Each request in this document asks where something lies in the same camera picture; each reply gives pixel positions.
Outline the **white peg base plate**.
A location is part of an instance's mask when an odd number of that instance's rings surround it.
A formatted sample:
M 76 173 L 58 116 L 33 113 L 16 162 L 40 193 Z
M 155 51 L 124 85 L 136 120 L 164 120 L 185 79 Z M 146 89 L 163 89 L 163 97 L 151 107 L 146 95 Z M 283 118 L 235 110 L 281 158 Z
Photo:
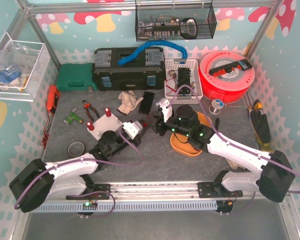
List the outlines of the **white peg base plate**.
M 93 130 L 90 130 L 87 127 L 87 131 L 98 141 L 101 139 L 103 133 L 106 131 L 116 132 L 123 123 L 120 119 L 111 113 L 111 116 L 104 114 L 98 120 L 93 122 L 91 125 L 94 127 Z

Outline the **white leather work glove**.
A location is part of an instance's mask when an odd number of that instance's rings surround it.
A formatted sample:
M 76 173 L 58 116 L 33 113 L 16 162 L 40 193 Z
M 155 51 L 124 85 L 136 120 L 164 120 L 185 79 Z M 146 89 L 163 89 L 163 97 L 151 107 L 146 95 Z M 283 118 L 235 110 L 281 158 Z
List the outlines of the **white leather work glove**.
M 128 115 L 131 111 L 135 110 L 144 97 L 141 96 L 137 98 L 134 91 L 129 90 L 128 92 L 122 91 L 119 94 L 118 99 L 121 100 L 121 105 L 117 108 L 117 111 L 124 115 Z

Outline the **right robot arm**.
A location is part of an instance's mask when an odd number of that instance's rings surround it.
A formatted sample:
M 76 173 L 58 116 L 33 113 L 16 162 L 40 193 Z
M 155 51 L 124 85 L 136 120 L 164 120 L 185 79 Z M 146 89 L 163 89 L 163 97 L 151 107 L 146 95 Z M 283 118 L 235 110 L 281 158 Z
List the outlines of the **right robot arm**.
M 259 192 L 273 202 L 283 201 L 296 176 L 283 152 L 261 151 L 226 137 L 213 125 L 202 124 L 198 112 L 188 104 L 173 111 L 170 101 L 162 98 L 155 105 L 159 111 L 154 118 L 157 134 L 179 134 L 186 137 L 185 143 L 192 149 L 224 157 L 247 170 L 221 172 L 218 177 L 224 189 Z

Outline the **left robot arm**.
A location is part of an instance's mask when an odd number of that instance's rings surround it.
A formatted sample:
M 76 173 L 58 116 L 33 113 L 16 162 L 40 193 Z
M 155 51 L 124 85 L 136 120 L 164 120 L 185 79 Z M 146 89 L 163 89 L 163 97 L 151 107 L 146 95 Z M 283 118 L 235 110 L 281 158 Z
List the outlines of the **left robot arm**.
M 98 198 L 108 199 L 109 185 L 98 186 L 90 177 L 107 165 L 126 147 L 135 151 L 149 126 L 143 121 L 124 122 L 118 131 L 107 130 L 87 153 L 59 162 L 32 160 L 9 184 L 16 200 L 14 209 L 31 212 L 46 200 L 86 200 L 95 205 Z

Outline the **orange plastic tray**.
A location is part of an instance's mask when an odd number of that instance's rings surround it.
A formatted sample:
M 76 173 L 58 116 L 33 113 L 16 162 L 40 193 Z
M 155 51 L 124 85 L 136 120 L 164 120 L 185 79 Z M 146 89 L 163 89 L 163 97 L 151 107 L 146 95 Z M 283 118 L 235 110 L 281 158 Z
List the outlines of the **orange plastic tray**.
M 209 122 L 211 118 L 209 116 L 206 117 L 202 112 L 198 111 L 196 111 L 196 113 L 198 115 L 198 120 L 201 124 L 206 125 L 208 127 L 211 126 Z M 197 157 L 203 152 L 202 150 L 194 149 L 191 144 L 187 143 L 187 140 L 187 136 L 172 133 L 170 136 L 170 145 L 175 152 L 190 158 Z

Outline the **black aluminium extrusion bar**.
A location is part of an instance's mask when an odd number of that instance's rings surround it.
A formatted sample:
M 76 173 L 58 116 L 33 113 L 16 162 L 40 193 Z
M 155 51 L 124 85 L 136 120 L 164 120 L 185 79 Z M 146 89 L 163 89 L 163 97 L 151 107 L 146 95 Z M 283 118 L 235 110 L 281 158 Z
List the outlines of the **black aluminium extrusion bar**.
M 145 91 L 143 94 L 143 100 L 140 103 L 138 113 L 141 115 L 149 115 L 152 108 L 155 94 L 153 92 Z

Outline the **black power module in basket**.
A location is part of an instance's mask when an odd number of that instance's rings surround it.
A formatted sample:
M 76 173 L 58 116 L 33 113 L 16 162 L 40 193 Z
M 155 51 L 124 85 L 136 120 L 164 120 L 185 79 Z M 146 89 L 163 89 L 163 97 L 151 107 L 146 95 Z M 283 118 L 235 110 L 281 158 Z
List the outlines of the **black power module in basket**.
M 178 68 L 177 74 L 177 87 L 180 88 L 182 85 L 190 86 L 190 77 L 191 77 L 191 70 L 187 67 L 180 67 Z M 189 95 L 191 90 L 187 87 L 182 87 L 179 91 L 180 95 Z

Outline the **white slotted plastic basket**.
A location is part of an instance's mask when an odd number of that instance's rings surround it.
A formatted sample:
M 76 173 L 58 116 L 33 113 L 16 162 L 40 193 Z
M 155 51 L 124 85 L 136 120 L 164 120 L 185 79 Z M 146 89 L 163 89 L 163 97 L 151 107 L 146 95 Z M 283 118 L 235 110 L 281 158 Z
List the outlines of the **white slotted plastic basket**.
M 166 59 L 164 95 L 174 104 L 197 104 L 203 97 L 196 59 Z

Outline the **red filament spool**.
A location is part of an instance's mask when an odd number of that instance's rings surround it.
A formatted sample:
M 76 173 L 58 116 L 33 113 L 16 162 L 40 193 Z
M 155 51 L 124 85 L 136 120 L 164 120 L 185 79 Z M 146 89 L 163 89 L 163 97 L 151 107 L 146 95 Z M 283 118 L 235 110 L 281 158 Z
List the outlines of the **red filament spool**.
M 246 71 L 235 69 L 217 77 L 210 75 L 209 70 L 242 59 L 249 61 L 245 56 L 230 50 L 215 50 L 205 54 L 198 69 L 203 95 L 210 100 L 222 100 L 226 104 L 240 100 L 255 80 L 254 67 Z

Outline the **green circuit board part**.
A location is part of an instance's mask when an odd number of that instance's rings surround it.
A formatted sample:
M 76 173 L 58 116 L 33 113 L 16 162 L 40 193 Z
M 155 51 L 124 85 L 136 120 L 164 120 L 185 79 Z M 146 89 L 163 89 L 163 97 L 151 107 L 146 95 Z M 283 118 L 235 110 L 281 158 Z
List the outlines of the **green circuit board part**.
M 76 114 L 76 111 L 77 111 L 77 108 L 73 108 L 71 111 L 70 111 L 70 114 L 68 117 L 66 117 L 63 122 L 66 124 L 66 125 L 70 125 L 72 122 L 76 121 L 80 124 L 82 124 L 84 122 L 84 120 L 79 117 L 77 114 Z

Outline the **black plastic toolbox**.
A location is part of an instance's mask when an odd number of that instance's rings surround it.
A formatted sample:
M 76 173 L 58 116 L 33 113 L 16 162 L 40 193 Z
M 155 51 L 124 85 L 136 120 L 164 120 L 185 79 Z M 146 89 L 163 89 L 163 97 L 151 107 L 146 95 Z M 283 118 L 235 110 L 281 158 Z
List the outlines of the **black plastic toolbox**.
M 92 81 L 100 91 L 161 90 L 166 80 L 161 47 L 149 47 L 132 61 L 118 65 L 135 47 L 99 48 L 94 51 Z

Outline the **beige cloth glove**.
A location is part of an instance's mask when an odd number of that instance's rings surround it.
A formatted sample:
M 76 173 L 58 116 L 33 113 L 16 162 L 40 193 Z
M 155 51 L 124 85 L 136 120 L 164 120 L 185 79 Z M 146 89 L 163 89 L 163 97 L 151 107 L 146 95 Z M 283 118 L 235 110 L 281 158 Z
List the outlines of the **beige cloth glove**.
M 230 159 L 226 159 L 226 161 L 228 162 L 229 166 L 233 169 L 233 170 L 238 170 L 239 168 L 242 170 L 246 170 L 246 168 Z

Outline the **green plastic tool case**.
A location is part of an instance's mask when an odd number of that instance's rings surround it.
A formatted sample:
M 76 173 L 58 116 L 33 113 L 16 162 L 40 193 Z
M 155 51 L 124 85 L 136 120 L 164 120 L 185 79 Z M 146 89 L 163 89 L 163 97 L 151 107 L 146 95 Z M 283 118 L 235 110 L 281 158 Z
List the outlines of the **green plastic tool case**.
M 67 63 L 60 66 L 55 85 L 60 92 L 97 90 L 92 63 Z

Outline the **black terminal strip orange levers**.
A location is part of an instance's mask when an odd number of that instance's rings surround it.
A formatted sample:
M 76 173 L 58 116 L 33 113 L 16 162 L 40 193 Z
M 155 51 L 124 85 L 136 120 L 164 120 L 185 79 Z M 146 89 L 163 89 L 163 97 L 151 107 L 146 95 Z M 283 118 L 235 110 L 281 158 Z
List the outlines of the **black terminal strip orange levers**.
M 209 70 L 209 74 L 218 77 L 233 72 L 235 69 L 246 71 L 252 69 L 252 64 L 247 59 L 241 59 Z

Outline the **orange multimeter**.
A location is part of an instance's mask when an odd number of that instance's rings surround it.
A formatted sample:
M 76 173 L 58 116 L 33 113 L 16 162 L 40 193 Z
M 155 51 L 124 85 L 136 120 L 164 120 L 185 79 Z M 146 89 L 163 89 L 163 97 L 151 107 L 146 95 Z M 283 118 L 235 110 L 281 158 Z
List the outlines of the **orange multimeter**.
M 46 100 L 46 109 L 50 114 L 55 114 L 58 101 L 60 98 L 60 91 L 56 85 L 50 85 L 48 88 L 47 100 Z

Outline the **blue white knit glove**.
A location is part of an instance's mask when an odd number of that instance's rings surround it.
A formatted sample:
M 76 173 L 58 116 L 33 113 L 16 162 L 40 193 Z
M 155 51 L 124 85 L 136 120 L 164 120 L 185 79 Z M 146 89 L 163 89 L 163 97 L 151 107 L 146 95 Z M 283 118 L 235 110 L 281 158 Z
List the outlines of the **blue white knit glove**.
M 17 66 L 11 65 L 0 72 L 0 83 L 11 84 L 13 81 L 18 80 L 21 75 L 21 70 Z

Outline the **black handled screwdriver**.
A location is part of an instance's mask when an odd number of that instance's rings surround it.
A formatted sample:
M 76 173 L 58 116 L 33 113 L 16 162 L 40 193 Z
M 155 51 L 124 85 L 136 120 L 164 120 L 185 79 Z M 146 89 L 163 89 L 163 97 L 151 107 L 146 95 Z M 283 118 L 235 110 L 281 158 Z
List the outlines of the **black handled screwdriver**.
M 220 125 L 220 118 L 217 117 L 217 118 L 215 119 L 215 124 L 214 124 L 214 127 L 215 127 L 216 130 L 219 129 L 219 125 Z

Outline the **aluminium linear rail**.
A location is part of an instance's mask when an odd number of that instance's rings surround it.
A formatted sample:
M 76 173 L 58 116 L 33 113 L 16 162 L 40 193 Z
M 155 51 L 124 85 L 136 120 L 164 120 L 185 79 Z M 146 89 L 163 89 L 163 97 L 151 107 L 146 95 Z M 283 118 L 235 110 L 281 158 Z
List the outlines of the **aluminium linear rail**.
M 244 196 L 242 191 L 215 191 L 212 182 L 150 181 L 150 182 L 100 182 L 92 190 L 79 196 L 66 196 L 66 200 L 108 200 L 112 194 L 116 200 L 168 201 L 168 200 L 236 200 Z

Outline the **yellow handled screwdriver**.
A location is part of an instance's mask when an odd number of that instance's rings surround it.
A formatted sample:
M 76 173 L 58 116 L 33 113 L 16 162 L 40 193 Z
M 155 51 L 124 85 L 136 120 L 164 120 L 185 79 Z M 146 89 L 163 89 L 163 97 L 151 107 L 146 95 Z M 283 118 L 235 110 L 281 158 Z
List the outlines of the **yellow handled screwdriver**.
M 248 106 L 247 109 L 249 112 L 260 111 L 261 113 L 263 113 L 263 105 L 259 99 L 256 99 L 252 105 Z

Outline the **clear acrylic wall box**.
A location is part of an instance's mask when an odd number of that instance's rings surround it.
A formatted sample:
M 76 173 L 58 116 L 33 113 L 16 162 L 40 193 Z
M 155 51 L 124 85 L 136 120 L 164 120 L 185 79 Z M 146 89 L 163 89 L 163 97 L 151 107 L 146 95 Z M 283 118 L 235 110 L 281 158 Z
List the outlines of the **clear acrylic wall box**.
M 33 102 L 51 57 L 45 43 L 13 40 L 0 46 L 0 100 Z

